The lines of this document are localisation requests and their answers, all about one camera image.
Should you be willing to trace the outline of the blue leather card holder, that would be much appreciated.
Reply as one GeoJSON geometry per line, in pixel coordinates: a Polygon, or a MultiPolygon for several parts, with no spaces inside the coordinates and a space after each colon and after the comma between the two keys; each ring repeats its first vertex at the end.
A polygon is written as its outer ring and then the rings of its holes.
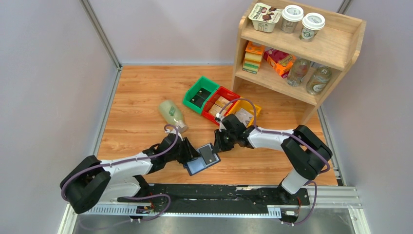
{"type": "Polygon", "coordinates": [[[188,163],[185,163],[183,167],[187,170],[190,176],[193,176],[209,167],[205,167],[202,157],[196,158],[188,163]]]}

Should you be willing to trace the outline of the green liquid plastic bottle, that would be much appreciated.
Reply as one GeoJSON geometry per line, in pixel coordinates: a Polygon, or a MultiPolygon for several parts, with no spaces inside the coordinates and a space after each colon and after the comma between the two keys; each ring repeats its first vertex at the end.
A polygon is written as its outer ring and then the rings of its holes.
{"type": "Polygon", "coordinates": [[[165,100],[158,106],[158,111],[168,124],[175,125],[180,133],[185,132],[188,126],[184,116],[172,100],[165,100]]]}

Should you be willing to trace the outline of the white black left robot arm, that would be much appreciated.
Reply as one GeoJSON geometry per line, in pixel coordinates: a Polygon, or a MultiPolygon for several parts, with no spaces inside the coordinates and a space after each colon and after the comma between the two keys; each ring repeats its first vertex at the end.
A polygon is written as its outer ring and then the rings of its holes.
{"type": "Polygon", "coordinates": [[[132,198],[143,202],[150,194],[144,175],[162,170],[168,162],[185,164],[200,156],[188,138],[174,133],[134,156],[116,160],[88,156],[61,181],[61,196],[77,214],[98,202],[132,198]]]}

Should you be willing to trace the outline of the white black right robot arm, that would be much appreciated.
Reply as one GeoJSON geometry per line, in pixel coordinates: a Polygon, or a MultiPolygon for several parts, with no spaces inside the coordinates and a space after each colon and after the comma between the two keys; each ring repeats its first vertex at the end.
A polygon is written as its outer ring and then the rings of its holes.
{"type": "Polygon", "coordinates": [[[330,169],[331,149],[305,125],[284,131],[256,125],[246,127],[234,114],[230,114],[221,120],[220,128],[214,134],[213,153],[230,151],[236,144],[250,149],[284,152],[293,166],[278,190],[278,198],[284,204],[292,203],[302,186],[330,169]]]}

